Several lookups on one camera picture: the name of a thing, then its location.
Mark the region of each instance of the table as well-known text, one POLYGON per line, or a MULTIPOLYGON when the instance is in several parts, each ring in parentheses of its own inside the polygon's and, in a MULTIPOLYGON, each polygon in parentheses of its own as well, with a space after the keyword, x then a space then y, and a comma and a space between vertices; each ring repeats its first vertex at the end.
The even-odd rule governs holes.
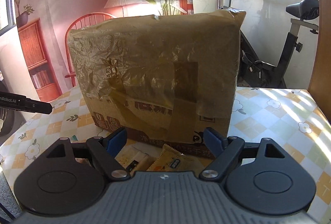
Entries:
MULTIPOLYGON (((79 86, 52 102, 50 115, 36 114, 0 147, 0 163, 11 189, 17 176, 59 137, 84 142, 108 132, 94 125, 79 86)), ((229 135, 245 141, 274 139, 317 183, 309 214, 322 224, 331 219, 331 126, 306 90, 238 87, 229 135)), ((161 149, 128 140, 158 156, 161 149)), ((209 160, 200 159, 202 165, 209 160)))

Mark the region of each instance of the packing tape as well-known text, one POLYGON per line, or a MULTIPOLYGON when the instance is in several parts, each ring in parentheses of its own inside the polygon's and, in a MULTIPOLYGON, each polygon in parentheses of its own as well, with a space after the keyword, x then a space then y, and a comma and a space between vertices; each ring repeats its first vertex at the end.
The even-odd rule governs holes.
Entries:
POLYGON ((128 98, 121 76, 118 72, 108 78, 112 91, 109 97, 121 117, 129 127, 143 131, 151 139, 192 143, 196 119, 196 100, 198 89, 198 63, 174 62, 175 99, 168 130, 157 128, 137 117, 125 102, 128 98))

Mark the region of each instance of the wooden chair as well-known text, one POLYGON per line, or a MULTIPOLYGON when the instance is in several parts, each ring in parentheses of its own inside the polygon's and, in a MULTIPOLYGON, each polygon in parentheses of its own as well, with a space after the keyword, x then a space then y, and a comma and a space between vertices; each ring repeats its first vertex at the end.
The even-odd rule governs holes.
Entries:
POLYGON ((71 82, 72 82, 72 86, 76 86, 76 81, 75 81, 75 70, 73 69, 72 66, 72 61, 71 61, 71 57, 70 57, 70 53, 69 53, 69 48, 68 48, 68 44, 67 44, 67 39, 68 39, 68 33, 71 29, 81 29, 87 26, 91 26, 91 25, 96 25, 100 22, 103 22, 105 20, 109 20, 109 19, 115 19, 116 17, 111 15, 111 14, 107 14, 107 13, 102 13, 102 12, 95 12, 95 13, 90 13, 90 14, 86 14, 82 17, 80 17, 79 19, 75 20, 68 28, 67 32, 66 32, 66 36, 65 36, 65 46, 66 46, 66 54, 67 54, 67 61, 68 61, 68 67, 69 67, 69 74, 67 74, 65 76, 65 78, 71 78, 71 82))

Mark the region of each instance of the wooden cabinet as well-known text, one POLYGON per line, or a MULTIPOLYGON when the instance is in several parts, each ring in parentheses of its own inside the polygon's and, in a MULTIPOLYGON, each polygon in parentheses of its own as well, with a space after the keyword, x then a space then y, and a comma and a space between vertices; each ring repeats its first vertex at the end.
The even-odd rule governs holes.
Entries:
POLYGON ((40 100, 49 102, 56 99, 62 92, 48 57, 40 19, 31 21, 18 31, 26 66, 40 100))

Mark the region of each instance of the metal screw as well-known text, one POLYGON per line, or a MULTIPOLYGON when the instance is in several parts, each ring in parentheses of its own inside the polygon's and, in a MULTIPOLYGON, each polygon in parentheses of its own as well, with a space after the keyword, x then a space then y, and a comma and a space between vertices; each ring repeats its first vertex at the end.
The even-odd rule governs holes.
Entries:
POLYGON ((115 171, 112 171, 112 177, 124 178, 124 177, 127 177, 127 172, 125 170, 115 170, 115 171))
POLYGON ((216 172, 214 170, 204 170, 202 172, 202 176, 206 177, 206 178, 215 178, 218 176, 218 172, 216 172))

